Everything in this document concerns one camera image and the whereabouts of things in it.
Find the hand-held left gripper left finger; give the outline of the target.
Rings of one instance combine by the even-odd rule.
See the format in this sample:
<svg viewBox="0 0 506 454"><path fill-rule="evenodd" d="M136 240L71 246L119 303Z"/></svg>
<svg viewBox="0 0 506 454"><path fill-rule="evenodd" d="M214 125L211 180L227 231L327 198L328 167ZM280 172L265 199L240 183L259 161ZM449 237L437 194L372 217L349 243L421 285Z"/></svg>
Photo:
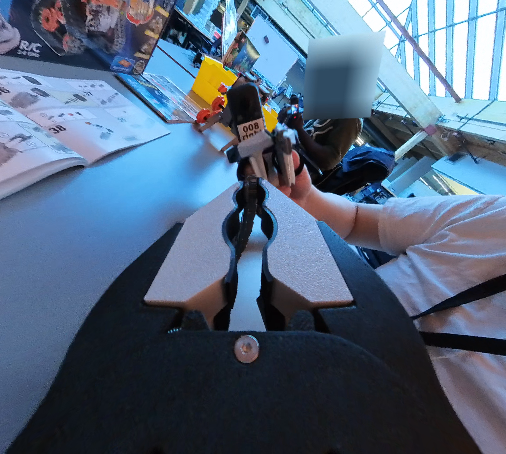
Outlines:
<svg viewBox="0 0 506 454"><path fill-rule="evenodd" d="M198 310L210 327L228 303L223 280L229 271L232 251L225 242L223 223L234 211L231 185L188 217L155 279L144 296L147 305Z"/></svg>

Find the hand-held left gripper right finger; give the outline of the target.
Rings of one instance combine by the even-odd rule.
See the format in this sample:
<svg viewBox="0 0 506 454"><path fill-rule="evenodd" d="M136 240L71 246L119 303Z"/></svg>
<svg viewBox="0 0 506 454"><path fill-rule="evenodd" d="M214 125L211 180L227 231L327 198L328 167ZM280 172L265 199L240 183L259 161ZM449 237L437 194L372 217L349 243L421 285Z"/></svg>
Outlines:
<svg viewBox="0 0 506 454"><path fill-rule="evenodd" d="M316 219L264 179L262 202L264 275L268 303L281 314L348 307L353 296Z"/></svg>

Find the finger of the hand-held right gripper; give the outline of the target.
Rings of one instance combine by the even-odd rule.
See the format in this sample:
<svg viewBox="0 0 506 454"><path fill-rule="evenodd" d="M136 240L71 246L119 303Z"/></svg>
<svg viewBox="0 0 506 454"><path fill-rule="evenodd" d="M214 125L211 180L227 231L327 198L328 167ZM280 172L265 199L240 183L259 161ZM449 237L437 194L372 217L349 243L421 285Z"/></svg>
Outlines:
<svg viewBox="0 0 506 454"><path fill-rule="evenodd" d="M245 160L243 165L238 164L238 180L244 180L249 175L245 169L247 165L250 165L253 169L253 175L267 181L274 181L274 139L271 133L255 134L240 142L237 151L239 161Z"/></svg>
<svg viewBox="0 0 506 454"><path fill-rule="evenodd" d="M273 138L273 164L276 170L282 170L285 160L293 163L292 152L296 147L297 137L294 129L288 128L283 123L277 123L271 132Z"/></svg>

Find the person's right forearm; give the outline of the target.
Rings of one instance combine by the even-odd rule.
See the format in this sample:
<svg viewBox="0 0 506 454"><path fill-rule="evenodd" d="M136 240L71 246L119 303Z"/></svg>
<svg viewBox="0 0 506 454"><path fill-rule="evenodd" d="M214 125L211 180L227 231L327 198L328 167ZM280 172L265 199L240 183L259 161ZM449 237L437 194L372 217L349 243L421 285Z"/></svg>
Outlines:
<svg viewBox="0 0 506 454"><path fill-rule="evenodd" d="M306 199L306 210L326 223L345 242L380 249L379 225L383 206L355 203L345 197L324 193L312 187Z"/></svg>

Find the grey desk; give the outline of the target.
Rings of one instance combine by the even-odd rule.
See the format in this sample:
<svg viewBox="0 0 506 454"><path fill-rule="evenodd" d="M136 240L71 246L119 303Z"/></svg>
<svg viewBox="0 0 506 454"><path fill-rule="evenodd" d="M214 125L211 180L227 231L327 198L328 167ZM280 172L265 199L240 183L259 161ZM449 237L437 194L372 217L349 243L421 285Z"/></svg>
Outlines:
<svg viewBox="0 0 506 454"><path fill-rule="evenodd" d="M1 453L122 271L236 182L218 124L191 124L1 200Z"/></svg>

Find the person's right hand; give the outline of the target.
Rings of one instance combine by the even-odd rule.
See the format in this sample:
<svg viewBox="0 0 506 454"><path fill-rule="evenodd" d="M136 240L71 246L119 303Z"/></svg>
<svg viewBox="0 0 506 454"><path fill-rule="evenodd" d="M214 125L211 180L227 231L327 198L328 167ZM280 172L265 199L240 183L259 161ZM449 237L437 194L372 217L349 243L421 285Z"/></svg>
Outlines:
<svg viewBox="0 0 506 454"><path fill-rule="evenodd" d="M310 201L310 197L312 191L314 191L314 187L312 185L312 179L310 176L310 172L307 169L307 165L304 157L301 158L300 155L296 151L292 151L292 159L294 164L295 172L299 172L298 175L295 176L294 185L288 185L283 178L281 171L278 171L278 189L292 201L294 201L297 205L299 205L302 209L306 209L308 202Z"/></svg>

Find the grey orange toy robot chassis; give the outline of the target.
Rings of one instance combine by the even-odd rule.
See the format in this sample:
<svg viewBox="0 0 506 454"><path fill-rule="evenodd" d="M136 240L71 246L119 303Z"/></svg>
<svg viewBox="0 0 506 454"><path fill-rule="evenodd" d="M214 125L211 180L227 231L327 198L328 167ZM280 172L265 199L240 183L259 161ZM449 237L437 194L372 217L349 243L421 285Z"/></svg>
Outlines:
<svg viewBox="0 0 506 454"><path fill-rule="evenodd" d="M209 109L201 109L196 116L195 129L219 152L225 153L238 144L236 131L232 130L232 115L227 107L226 94L231 85L221 83L218 96Z"/></svg>

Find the yellow plastic bin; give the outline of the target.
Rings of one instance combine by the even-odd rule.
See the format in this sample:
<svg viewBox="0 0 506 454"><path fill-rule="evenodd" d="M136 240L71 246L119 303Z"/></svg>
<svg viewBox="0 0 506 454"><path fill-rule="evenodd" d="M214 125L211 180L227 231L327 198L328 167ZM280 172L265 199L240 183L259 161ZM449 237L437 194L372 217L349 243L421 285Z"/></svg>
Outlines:
<svg viewBox="0 0 506 454"><path fill-rule="evenodd" d="M239 73L237 75L224 68L218 60L205 56L193 83L192 91L205 101L209 109L212 101L218 96L218 88L221 83L233 86L237 80L240 80L240 83L252 82L257 85L262 102L265 127L268 131L272 131L277 124L277 112L270 105L271 93L269 89L254 73Z"/></svg>

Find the dark blue bag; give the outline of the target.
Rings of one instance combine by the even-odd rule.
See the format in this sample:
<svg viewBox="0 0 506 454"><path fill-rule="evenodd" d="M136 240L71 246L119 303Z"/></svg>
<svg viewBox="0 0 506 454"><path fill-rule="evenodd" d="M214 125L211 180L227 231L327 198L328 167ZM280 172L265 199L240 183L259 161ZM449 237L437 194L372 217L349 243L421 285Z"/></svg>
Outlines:
<svg viewBox="0 0 506 454"><path fill-rule="evenodd" d="M381 183L394 166L394 151L363 145L348 151L334 169L316 177L313 185L322 192L345 195Z"/></svg>

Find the dark flower set box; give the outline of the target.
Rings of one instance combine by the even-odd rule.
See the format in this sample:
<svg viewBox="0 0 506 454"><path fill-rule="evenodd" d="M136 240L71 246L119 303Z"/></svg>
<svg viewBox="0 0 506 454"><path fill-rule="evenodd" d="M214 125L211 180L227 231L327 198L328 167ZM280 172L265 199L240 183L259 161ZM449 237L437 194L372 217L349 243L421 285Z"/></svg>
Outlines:
<svg viewBox="0 0 506 454"><path fill-rule="evenodd" d="M223 56L222 65L226 69L247 73L252 70L260 56L244 31L239 31Z"/></svg>

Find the blue printed leaflet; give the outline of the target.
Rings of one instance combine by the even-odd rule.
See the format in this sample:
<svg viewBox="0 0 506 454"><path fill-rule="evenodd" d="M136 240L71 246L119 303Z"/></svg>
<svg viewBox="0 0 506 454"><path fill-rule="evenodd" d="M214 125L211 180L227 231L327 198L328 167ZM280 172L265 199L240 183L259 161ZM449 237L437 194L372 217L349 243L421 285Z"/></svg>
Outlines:
<svg viewBox="0 0 506 454"><path fill-rule="evenodd" d="M168 124L194 123L200 108L168 77L144 73L115 77Z"/></svg>

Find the cardboard sheet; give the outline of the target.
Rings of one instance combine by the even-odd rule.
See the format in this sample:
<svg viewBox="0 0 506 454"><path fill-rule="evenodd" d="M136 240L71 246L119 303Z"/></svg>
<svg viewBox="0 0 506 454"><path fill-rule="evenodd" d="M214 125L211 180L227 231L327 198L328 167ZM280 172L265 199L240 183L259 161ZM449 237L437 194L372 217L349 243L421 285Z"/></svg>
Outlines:
<svg viewBox="0 0 506 454"><path fill-rule="evenodd" d="M225 10L222 18L222 59L231 47L237 35L237 12L234 0L225 0Z"/></svg>

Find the thin red rod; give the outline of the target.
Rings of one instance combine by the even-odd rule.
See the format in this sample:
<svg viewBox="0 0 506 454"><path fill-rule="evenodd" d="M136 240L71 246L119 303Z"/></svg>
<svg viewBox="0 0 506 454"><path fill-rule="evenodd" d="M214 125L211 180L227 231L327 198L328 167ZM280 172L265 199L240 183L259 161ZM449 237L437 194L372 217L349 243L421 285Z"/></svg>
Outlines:
<svg viewBox="0 0 506 454"><path fill-rule="evenodd" d="M388 16L390 22L395 25L395 27L400 31L402 37L412 46L414 52L421 58L421 60L427 65L429 71L434 75L434 77L439 80L439 82L443 85L446 92L448 92L451 97L455 100L455 102L460 103L462 98L456 93L452 85L447 81L446 77L441 74L441 72L437 69L432 60L427 56L427 54L422 50L417 41L413 38L413 36L408 32L406 27L402 25L402 23L398 20L396 15L391 11L388 5L384 2L384 0L374 0L374 3L378 4L382 11Z"/></svg>

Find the open instruction booklet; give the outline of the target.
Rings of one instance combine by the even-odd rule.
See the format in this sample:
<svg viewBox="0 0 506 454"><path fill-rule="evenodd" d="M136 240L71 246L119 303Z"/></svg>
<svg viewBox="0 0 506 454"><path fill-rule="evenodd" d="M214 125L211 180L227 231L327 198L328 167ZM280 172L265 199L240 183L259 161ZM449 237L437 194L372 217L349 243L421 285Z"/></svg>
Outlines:
<svg viewBox="0 0 506 454"><path fill-rule="evenodd" d="M1 69L1 199L168 134L105 81Z"/></svg>

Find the blue robot kit box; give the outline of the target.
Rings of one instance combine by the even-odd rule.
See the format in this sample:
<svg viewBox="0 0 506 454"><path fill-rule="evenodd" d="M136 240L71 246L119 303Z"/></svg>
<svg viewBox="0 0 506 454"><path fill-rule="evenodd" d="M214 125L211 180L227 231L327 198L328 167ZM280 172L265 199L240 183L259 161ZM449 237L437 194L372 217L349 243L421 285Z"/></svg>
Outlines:
<svg viewBox="0 0 506 454"><path fill-rule="evenodd" d="M177 0L1 0L1 56L142 74Z"/></svg>

